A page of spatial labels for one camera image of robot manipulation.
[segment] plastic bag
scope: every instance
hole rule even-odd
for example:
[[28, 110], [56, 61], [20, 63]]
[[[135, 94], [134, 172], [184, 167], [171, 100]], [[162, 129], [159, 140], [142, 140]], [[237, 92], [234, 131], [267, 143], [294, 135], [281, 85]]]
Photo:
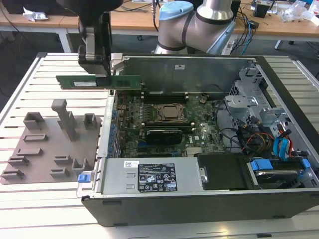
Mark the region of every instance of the plastic bag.
[[279, 16], [283, 22], [286, 21], [293, 21], [297, 19], [302, 19], [302, 14], [304, 11], [307, 11], [305, 8], [305, 2], [304, 1], [295, 1], [294, 4], [290, 6], [289, 9], [285, 11], [281, 11], [279, 13]]
[[319, 0], [314, 0], [309, 8], [309, 12], [315, 15], [319, 14]]
[[27, 18], [29, 21], [35, 22], [35, 20], [48, 20], [48, 17], [44, 12], [34, 12], [29, 11], [25, 8], [23, 8], [24, 13], [22, 14], [25, 18]]

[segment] open computer chassis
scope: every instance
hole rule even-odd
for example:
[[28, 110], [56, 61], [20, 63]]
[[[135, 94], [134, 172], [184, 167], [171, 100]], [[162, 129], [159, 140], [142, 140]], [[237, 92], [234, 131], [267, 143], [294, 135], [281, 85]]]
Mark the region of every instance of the open computer chassis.
[[98, 162], [82, 175], [99, 224], [279, 219], [319, 205], [318, 133], [264, 57], [125, 55], [114, 74], [126, 78], [112, 81]]

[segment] white label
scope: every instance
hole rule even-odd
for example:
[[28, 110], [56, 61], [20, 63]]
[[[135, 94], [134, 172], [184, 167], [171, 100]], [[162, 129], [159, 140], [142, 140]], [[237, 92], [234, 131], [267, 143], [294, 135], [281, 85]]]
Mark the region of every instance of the white label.
[[96, 87], [96, 82], [94, 81], [75, 81], [74, 86], [76, 87]]
[[124, 161], [124, 167], [125, 168], [138, 168], [139, 167], [139, 161]]
[[175, 70], [185, 70], [185, 65], [175, 65]]

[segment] aluminum extrusion table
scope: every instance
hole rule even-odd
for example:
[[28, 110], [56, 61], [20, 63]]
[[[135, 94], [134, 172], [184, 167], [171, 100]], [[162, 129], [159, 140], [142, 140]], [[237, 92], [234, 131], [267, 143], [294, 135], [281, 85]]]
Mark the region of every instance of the aluminum extrusion table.
[[[300, 62], [287, 57], [271, 56], [267, 60], [318, 130], [319, 112], [315, 103], [319, 92], [314, 77]], [[22, 120], [27, 112], [56, 116], [51, 103], [53, 99], [64, 98], [75, 115], [95, 113], [103, 118], [108, 91], [61, 90], [55, 79], [61, 74], [87, 73], [78, 65], [76, 54], [39, 55], [1, 112], [0, 172], [24, 130]], [[76, 198], [76, 188], [76, 182], [0, 185], [0, 237], [184, 239], [256, 238], [257, 234], [271, 234], [281, 239], [316, 239], [319, 233], [319, 207], [291, 219], [104, 228]]]

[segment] wooden desk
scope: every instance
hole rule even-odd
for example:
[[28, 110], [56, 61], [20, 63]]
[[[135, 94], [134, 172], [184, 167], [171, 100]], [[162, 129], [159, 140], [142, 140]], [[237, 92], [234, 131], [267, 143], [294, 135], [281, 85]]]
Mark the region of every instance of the wooden desk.
[[[319, 37], [319, 27], [308, 20], [282, 22], [280, 17], [275, 14], [266, 14], [265, 18], [254, 17], [253, 12], [250, 10], [250, 5], [244, 8], [245, 4], [249, 2], [251, 2], [251, 0], [242, 0], [241, 7], [249, 20], [259, 23], [255, 36], [289, 37], [289, 39], [294, 37]], [[234, 33], [242, 34], [243, 29], [243, 23], [237, 19]]]
[[[260, 25], [256, 30], [254, 39], [263, 40], [286, 40], [286, 41], [319, 41], [319, 27], [307, 20], [282, 22], [278, 15], [266, 15], [265, 18], [253, 17], [250, 6], [244, 8], [246, 3], [251, 0], [242, 0], [241, 7], [243, 12], [250, 20], [258, 22]], [[124, 6], [136, 8], [146, 5], [144, 3], [127, 2]], [[143, 8], [148, 12], [117, 12], [111, 13], [111, 24], [113, 34], [123, 35], [157, 35], [153, 22], [151, 7]], [[6, 12], [7, 17], [20, 31], [32, 32], [54, 32], [59, 34], [64, 52], [72, 52], [72, 45], [69, 33], [79, 33], [78, 18], [69, 16], [49, 16], [48, 21], [30, 22], [22, 15], [10, 15]], [[240, 20], [236, 20], [236, 28], [233, 32], [232, 39], [236, 39], [244, 31], [244, 25]], [[0, 30], [15, 31], [10, 23], [0, 11]]]
[[[123, 6], [128, 8], [137, 8], [147, 4], [127, 2]], [[111, 12], [111, 26], [113, 34], [124, 35], [157, 35], [153, 21], [151, 6], [143, 8], [148, 12], [118, 12], [123, 11], [122, 8], [118, 8], [118, 11]], [[157, 26], [159, 9], [157, 8]], [[78, 33], [78, 18], [73, 16], [65, 16], [60, 22], [60, 27], [67, 28], [69, 33]]]
[[60, 27], [60, 22], [64, 16], [50, 15], [48, 20], [32, 22], [21, 14], [9, 14], [6, 8], [0, 4], [0, 31], [16, 31], [10, 22], [22, 32], [51, 32], [59, 35], [64, 52], [72, 52], [72, 45], [65, 28]]

